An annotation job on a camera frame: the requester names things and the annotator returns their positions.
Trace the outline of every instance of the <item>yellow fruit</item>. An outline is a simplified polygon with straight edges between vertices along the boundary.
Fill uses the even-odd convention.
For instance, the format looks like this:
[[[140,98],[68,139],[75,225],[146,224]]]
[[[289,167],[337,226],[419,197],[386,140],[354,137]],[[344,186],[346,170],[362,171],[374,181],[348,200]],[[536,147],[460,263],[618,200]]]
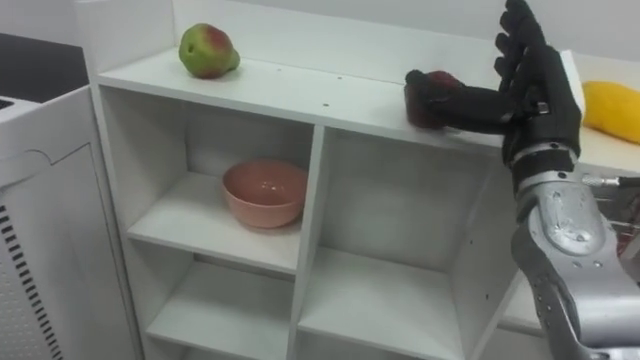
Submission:
[[[587,112],[584,124],[609,135],[640,144],[640,92],[626,86],[584,83]]]

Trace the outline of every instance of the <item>robotic arm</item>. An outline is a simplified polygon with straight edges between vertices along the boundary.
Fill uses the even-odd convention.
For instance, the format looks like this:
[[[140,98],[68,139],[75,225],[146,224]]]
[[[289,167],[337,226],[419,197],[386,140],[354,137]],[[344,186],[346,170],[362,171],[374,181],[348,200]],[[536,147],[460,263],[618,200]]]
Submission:
[[[496,38],[498,91],[407,75],[425,113],[461,130],[502,134],[518,229],[512,255],[535,296],[557,360],[640,360],[640,287],[617,257],[617,237],[576,167],[583,94],[569,53],[549,46],[524,0],[508,0]]]

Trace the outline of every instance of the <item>white shelf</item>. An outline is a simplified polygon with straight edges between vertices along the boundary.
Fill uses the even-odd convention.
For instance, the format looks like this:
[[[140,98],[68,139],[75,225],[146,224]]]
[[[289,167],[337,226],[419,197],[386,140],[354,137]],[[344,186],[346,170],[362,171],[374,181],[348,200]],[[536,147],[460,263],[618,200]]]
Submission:
[[[187,351],[187,354],[182,358],[182,360],[236,360],[237,357],[227,356],[212,353],[209,351],[202,351],[198,349],[191,349]]]
[[[500,325],[510,330],[542,335],[531,286],[524,275],[520,277],[521,281],[505,310]]]
[[[497,153],[501,144],[499,136],[417,131],[406,120],[401,84],[244,58],[237,71],[203,81],[190,77],[177,49],[171,49],[102,73],[97,80],[131,91],[439,147]]]
[[[286,357],[292,284],[194,263],[147,334],[246,359]]]
[[[187,173],[128,231],[134,239],[295,274],[300,224],[275,230],[240,224],[220,180]]]
[[[318,249],[299,328],[422,359],[464,359],[443,274]]]

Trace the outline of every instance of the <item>white wall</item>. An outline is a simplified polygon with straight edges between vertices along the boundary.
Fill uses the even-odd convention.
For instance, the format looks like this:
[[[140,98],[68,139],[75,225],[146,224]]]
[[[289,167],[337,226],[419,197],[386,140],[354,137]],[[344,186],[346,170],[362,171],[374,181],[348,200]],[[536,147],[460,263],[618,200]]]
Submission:
[[[236,0],[493,39],[506,0]],[[557,48],[640,61],[640,1],[528,0]]]
[[[493,38],[505,0],[237,0],[411,28]],[[558,48],[640,61],[640,1],[529,0]],[[73,0],[0,0],[0,32],[78,44]]]
[[[0,0],[0,33],[77,45],[73,0]]]

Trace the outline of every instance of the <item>vent grille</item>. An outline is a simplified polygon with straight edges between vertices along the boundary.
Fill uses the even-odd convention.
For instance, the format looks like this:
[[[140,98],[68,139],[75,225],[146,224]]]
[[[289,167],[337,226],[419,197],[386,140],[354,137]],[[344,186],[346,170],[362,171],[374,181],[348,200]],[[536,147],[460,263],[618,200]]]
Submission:
[[[0,332],[0,349],[3,348],[3,341],[5,343],[4,345],[12,346],[13,348],[13,350],[11,350],[9,347],[6,347],[5,349],[9,350],[7,350],[7,353],[5,354],[0,350],[0,360],[3,360],[3,356],[8,356],[8,358],[13,359],[14,355],[18,354],[17,349],[22,349],[22,352],[27,352],[27,356],[29,356],[29,354],[32,356],[42,356],[43,354],[41,353],[41,350],[44,350],[50,354],[52,360],[64,360],[55,331],[49,321],[49,315],[47,314],[42,299],[40,298],[38,288],[33,280],[31,272],[29,271],[24,251],[13,229],[11,218],[4,205],[0,205],[0,241],[4,242],[4,244],[0,244],[0,246],[6,245],[9,255],[8,260],[12,263],[8,264],[7,261],[5,261],[5,263],[2,264],[2,262],[0,262],[0,276],[2,278],[7,277],[7,272],[3,269],[3,265],[13,265],[13,267],[15,267],[22,290],[27,296],[31,310],[34,312],[39,327],[38,331],[42,333],[44,343],[47,348],[46,350],[40,349],[40,346],[35,343],[35,334],[28,329],[29,324],[26,318],[19,315],[23,310],[16,308],[18,300],[17,296],[15,296],[16,294],[13,293],[13,290],[15,290],[14,286],[6,291],[5,294],[0,291],[0,295],[7,297],[7,299],[4,300],[4,306],[0,306],[0,309],[7,309],[6,312],[8,314],[6,314],[6,316],[8,320],[6,322],[9,323],[9,321],[11,321],[11,326],[16,330],[11,333],[6,332],[4,336],[6,339],[2,338],[1,335],[3,333]],[[0,278],[0,289],[2,289],[2,285],[6,284],[7,287],[11,285],[9,280],[4,281],[3,284],[1,282],[3,280],[2,278]]]

